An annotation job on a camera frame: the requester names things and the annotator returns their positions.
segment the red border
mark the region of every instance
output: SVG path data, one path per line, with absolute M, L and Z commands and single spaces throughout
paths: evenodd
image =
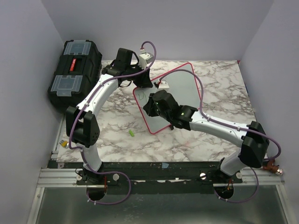
M 172 69 L 172 70 L 170 70 L 170 71 L 174 71 L 174 70 L 176 70 L 176 69 L 179 69 L 179 68 L 181 68 L 181 67 L 183 67 L 184 65 L 187 65 L 187 64 L 191 65 L 192 71 L 193 71 L 193 73 L 194 73 L 193 66 L 192 66 L 192 64 L 191 64 L 190 62 L 187 62 L 187 63 L 185 63 L 185 64 L 182 64 L 182 65 L 180 65 L 180 66 L 178 66 L 178 67 L 176 67 L 176 68 L 174 68 L 174 69 Z M 165 75 L 166 73 L 164 73 L 164 74 L 162 74 L 162 75 L 160 75 L 160 76 L 157 76 L 156 78 L 152 79 L 151 81 L 154 81 L 154 80 L 160 78 L 161 76 Z M 195 83 L 196 83 L 196 87 L 197 87 L 198 95 L 199 95 L 199 98 L 200 98 L 199 87 L 198 87 L 197 80 L 196 80 L 195 77 L 194 77 L 194 81 L 195 81 Z M 158 130 L 158 131 L 156 131 L 156 132 L 154 132 L 154 133 L 152 133 L 152 132 L 150 131 L 150 128 L 149 128 L 149 126 L 148 126 L 148 123 L 146 123 L 146 120 L 145 120 L 145 117 L 144 117 L 143 112 L 142 112 L 142 110 L 141 110 L 141 107 L 139 106 L 138 101 L 137 101 L 137 98 L 136 98 L 136 96 L 135 96 L 135 90 L 136 90 L 136 89 L 137 89 L 137 87 L 135 87 L 135 88 L 133 89 L 133 96 L 134 96 L 135 101 L 136 101 L 136 103 L 137 103 L 137 105 L 138 105 L 138 108 L 139 108 L 140 113 L 141 113 L 141 115 L 142 115 L 142 117 L 143 117 L 143 120 L 144 120 L 144 122 L 145 122 L 145 124 L 146 124 L 146 127 L 148 128 L 149 133 L 151 133 L 151 134 L 157 134 L 158 132 L 160 132 L 160 131 L 166 129 L 167 127 L 169 127 L 170 125 L 167 125 L 166 127 L 163 127 L 162 129 L 160 129 L 160 130 Z

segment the black toolbox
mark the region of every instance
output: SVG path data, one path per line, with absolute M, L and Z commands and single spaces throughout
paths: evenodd
M 54 72 L 48 96 L 59 110 L 76 107 L 96 85 L 102 67 L 102 54 L 94 42 L 67 41 Z

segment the marble tabletop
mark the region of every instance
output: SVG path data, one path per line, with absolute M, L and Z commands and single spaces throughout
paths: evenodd
M 110 62 L 103 62 L 105 67 Z M 156 61 L 151 78 L 185 62 Z M 194 61 L 195 73 L 204 85 L 203 111 L 218 118 L 250 124 L 255 120 L 237 61 Z M 212 135 L 175 128 L 149 133 L 132 91 L 135 85 L 118 88 L 103 105 L 97 121 L 97 148 L 105 162 L 219 161 L 237 150 L 233 144 Z M 129 130 L 135 134 L 131 137 Z M 61 138 L 68 140 L 65 124 Z M 78 150 L 58 145 L 57 162 L 82 162 Z

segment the cable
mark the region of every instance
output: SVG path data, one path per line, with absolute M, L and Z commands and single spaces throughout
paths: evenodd
M 74 120 L 73 126 L 71 127 L 71 133 L 70 133 L 70 138 L 69 138 L 69 148 L 70 148 L 70 149 L 82 149 L 81 146 L 72 147 L 72 146 L 71 146 L 71 140 L 72 140 L 72 138 L 73 138 L 74 130 L 75 130 L 76 124 L 77 124 L 77 122 L 78 122 L 80 116 L 82 115 L 82 113 L 83 113 L 83 111 L 85 110 L 85 108 L 89 105 L 89 103 L 90 103 L 90 101 L 92 100 L 92 98 L 97 94 L 97 92 L 99 91 L 99 89 L 100 89 L 101 87 L 103 87 L 107 82 L 110 82 L 111 80 L 118 79 L 118 78 L 129 78 L 129 77 L 133 77 L 133 76 L 138 76 L 138 75 L 142 74 L 143 72 L 149 70 L 150 67 L 153 65 L 153 63 L 154 63 L 155 60 L 156 60 L 157 50 L 156 50 L 155 45 L 154 45 L 151 41 L 145 41 L 145 42 L 143 42 L 142 45 L 141 45 L 141 49 L 143 49 L 143 46 L 144 46 L 146 43 L 149 43 L 149 44 L 153 47 L 153 49 L 154 49 L 154 59 L 153 59 L 153 61 L 149 64 L 149 66 L 148 66 L 147 68 L 145 68 L 144 70 L 142 70 L 142 71 L 140 71 L 140 72 L 137 72 L 137 73 L 135 73 L 135 74 L 125 75 L 125 76 L 115 76 L 115 77 L 109 78 L 109 79 L 105 80 L 101 85 L 99 85 L 99 86 L 93 91 L 93 93 L 91 94 L 90 98 L 87 100 L 87 102 L 85 103 L 85 105 L 84 105 L 84 106 L 82 107 L 82 109 L 79 111 L 77 117 L 76 117 L 75 120 Z M 95 174 L 99 174 L 99 175 L 120 174 L 120 175 L 125 176 L 125 178 L 128 180 L 128 184 L 129 184 L 129 190 L 128 190 L 127 195 L 126 195 L 123 199 L 121 199 L 121 200 L 119 200 L 119 201 L 117 201 L 117 202 L 105 203 L 105 202 L 92 201 L 92 200 L 89 198 L 89 195 L 88 195 L 88 192 L 87 192 L 88 201 L 94 202 L 95 204 L 113 205 L 113 204 L 119 204 L 119 203 L 125 201 L 125 200 L 129 197 L 129 195 L 130 195 L 130 193 L 131 193 L 131 181 L 130 181 L 129 177 L 128 177 L 125 173 L 123 173 L 123 172 L 118 172 L 118 171 L 97 172 L 97 171 L 93 170 L 93 169 L 90 167 L 90 165 L 87 163 L 86 158 L 85 158 L 85 155 L 84 155 L 84 151 L 83 151 L 83 150 L 81 151 L 81 156 L 82 156 L 82 159 L 83 159 L 83 163 L 84 163 L 84 164 L 87 166 L 87 168 L 88 168 L 90 171 L 92 171 L 93 173 L 95 173 Z
M 225 202 L 229 202 L 229 203 L 243 203 L 243 202 L 247 202 L 247 201 L 251 200 L 258 193 L 258 190 L 260 188 L 260 184 L 259 184 L 258 177 L 257 177 L 257 174 L 256 174 L 255 170 L 253 168 L 251 168 L 251 167 L 250 167 L 250 169 L 253 171 L 254 175 L 256 176 L 256 190 L 255 190 L 255 192 L 249 198 L 246 198 L 246 199 L 240 200 L 240 201 L 231 201 L 231 200 L 224 199 L 224 198 L 220 197 L 217 194 L 216 190 L 214 190 L 214 193 L 216 194 L 216 196 L 218 197 L 218 199 L 223 200 Z
M 251 133 L 254 133 L 254 134 L 258 134 L 258 135 L 260 135 L 260 136 L 262 136 L 264 138 L 267 138 L 267 139 L 271 140 L 272 142 L 274 142 L 274 144 L 278 147 L 277 154 L 275 156 L 271 157 L 271 158 L 268 158 L 267 160 L 273 160 L 273 159 L 276 159 L 277 157 L 280 156 L 280 154 L 281 154 L 281 146 L 272 137 L 269 137 L 268 135 L 265 135 L 263 133 L 260 133 L 260 132 L 257 132 L 257 131 L 254 131 L 254 130 L 251 130 L 251 129 L 248 129 L 248 128 L 243 128 L 243 127 L 237 127 L 237 126 L 234 126 L 234 125 L 229 125 L 229 124 L 226 124 L 224 122 L 221 122 L 221 121 L 209 118 L 207 115 L 205 115 L 205 113 L 202 111 L 202 103 L 203 103 L 203 98 L 204 98 L 204 87 L 203 87 L 203 84 L 202 84 L 200 78 L 197 75 L 195 75 L 193 72 L 191 72 L 189 70 L 186 70 L 186 69 L 176 69 L 176 70 L 167 72 L 165 75 L 163 75 L 161 78 L 159 78 L 159 81 L 161 81 L 163 78 L 165 78 L 166 76 L 168 76 L 171 73 L 176 72 L 176 71 L 185 71 L 185 72 L 188 72 L 188 73 L 190 73 L 191 75 L 193 75 L 198 80 L 198 82 L 200 84 L 200 88 L 201 88 L 201 95 L 199 96 L 199 98 L 200 98 L 199 112 L 201 113 L 201 115 L 204 118 L 209 119 L 210 121 L 212 121 L 212 122 L 214 122 L 216 124 L 225 126 L 225 127 L 233 128 L 233 129 L 236 129 L 236 130 L 242 130 L 242 131 L 246 131 L 246 132 L 251 132 Z

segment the gray wall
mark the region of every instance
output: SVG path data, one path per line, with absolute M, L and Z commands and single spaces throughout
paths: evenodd
M 240 59 L 273 0 L 42 0 L 64 41 L 90 39 L 104 59 L 153 41 L 158 59 Z
M 63 42 L 40 0 L 1 1 L 0 223 L 26 223 L 60 115 L 46 90 Z
M 241 59 L 241 72 L 266 132 L 282 146 L 289 199 L 299 220 L 299 1 L 275 0 Z M 271 154 L 276 153 L 272 145 Z

